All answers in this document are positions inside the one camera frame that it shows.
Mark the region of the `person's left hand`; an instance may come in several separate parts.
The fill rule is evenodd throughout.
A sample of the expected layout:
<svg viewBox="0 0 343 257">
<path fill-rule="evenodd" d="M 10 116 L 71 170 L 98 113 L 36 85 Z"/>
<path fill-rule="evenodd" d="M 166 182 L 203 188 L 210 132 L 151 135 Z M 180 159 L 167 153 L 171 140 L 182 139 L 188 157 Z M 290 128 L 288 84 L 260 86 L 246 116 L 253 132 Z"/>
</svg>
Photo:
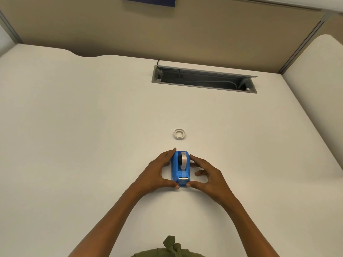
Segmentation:
<svg viewBox="0 0 343 257">
<path fill-rule="evenodd" d="M 161 189 L 162 166 L 164 163 L 171 160 L 175 152 L 176 148 L 162 152 L 148 164 L 135 180 L 132 187 L 140 197 Z"/>
</svg>

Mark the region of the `beige partition panel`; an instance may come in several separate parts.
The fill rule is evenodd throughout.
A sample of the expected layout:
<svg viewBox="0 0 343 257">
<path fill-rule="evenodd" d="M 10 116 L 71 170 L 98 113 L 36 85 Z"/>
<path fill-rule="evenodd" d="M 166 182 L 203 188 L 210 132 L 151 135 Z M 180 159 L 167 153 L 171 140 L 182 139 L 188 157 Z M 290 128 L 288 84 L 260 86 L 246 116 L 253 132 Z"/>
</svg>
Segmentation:
<svg viewBox="0 0 343 257">
<path fill-rule="evenodd" d="M 324 16 L 239 0 L 0 0 L 24 44 L 277 73 Z"/>
</svg>

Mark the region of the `blue tape dispenser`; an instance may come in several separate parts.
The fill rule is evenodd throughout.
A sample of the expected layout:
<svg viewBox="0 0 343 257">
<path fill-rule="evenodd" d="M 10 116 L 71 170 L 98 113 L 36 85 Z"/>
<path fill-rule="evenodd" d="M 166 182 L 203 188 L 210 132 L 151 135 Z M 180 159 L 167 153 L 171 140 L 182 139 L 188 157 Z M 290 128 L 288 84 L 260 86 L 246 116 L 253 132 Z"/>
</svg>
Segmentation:
<svg viewBox="0 0 343 257">
<path fill-rule="evenodd" d="M 186 151 L 176 151 L 171 158 L 171 180 L 180 187 L 190 182 L 190 155 Z"/>
</svg>

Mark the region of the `person's right hand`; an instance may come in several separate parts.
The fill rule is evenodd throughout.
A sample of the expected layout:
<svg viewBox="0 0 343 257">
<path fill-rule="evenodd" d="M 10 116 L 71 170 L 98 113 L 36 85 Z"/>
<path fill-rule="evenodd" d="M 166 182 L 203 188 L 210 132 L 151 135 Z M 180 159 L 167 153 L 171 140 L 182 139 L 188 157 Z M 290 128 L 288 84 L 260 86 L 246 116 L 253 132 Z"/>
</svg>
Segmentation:
<svg viewBox="0 0 343 257">
<path fill-rule="evenodd" d="M 229 188 L 222 172 L 212 166 L 205 159 L 198 158 L 194 155 L 190 155 L 192 167 L 199 167 L 201 170 L 206 170 L 208 172 L 208 181 L 205 183 L 205 189 L 197 189 L 207 194 L 216 203 L 221 206 L 232 207 L 232 204 L 236 201 L 236 197 Z"/>
</svg>

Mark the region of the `olive green shirt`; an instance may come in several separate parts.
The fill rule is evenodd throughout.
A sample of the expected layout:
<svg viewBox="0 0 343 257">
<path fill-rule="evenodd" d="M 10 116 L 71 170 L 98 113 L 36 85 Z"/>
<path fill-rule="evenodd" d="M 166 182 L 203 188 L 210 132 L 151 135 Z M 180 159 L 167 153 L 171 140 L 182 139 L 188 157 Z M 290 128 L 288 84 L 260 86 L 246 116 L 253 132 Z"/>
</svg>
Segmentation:
<svg viewBox="0 0 343 257">
<path fill-rule="evenodd" d="M 164 248 L 141 251 L 131 257 L 205 257 L 188 249 L 183 249 L 180 243 L 175 242 L 175 236 L 167 236 L 163 244 Z"/>
</svg>

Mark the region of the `blue wall sign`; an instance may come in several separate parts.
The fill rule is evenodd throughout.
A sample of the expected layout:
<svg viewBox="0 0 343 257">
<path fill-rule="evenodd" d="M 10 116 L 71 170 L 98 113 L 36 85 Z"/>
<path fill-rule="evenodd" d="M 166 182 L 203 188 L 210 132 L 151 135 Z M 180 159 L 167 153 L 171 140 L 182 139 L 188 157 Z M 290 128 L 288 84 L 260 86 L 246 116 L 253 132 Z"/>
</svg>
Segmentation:
<svg viewBox="0 0 343 257">
<path fill-rule="evenodd" d="M 152 5 L 166 6 L 166 7 L 175 7 L 176 0 L 127 0 L 133 2 L 140 2 Z"/>
</svg>

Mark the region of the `person's left forearm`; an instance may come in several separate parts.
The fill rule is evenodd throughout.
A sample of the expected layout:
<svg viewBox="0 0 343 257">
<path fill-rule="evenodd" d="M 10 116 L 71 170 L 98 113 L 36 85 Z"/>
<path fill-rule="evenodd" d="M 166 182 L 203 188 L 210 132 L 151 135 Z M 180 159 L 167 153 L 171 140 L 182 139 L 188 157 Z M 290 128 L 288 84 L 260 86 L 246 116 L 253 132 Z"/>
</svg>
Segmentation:
<svg viewBox="0 0 343 257">
<path fill-rule="evenodd" d="M 141 186 L 132 183 L 68 257 L 109 257 L 129 214 L 143 196 Z"/>
</svg>

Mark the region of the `person's right forearm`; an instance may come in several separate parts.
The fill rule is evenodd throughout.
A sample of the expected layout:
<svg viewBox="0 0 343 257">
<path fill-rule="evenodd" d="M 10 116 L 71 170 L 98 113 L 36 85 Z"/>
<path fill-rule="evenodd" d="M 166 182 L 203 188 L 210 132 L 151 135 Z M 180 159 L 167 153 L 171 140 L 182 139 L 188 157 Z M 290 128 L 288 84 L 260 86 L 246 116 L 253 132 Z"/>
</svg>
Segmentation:
<svg viewBox="0 0 343 257">
<path fill-rule="evenodd" d="M 220 205 L 234 223 L 247 257 L 280 257 L 236 197 L 224 197 Z"/>
</svg>

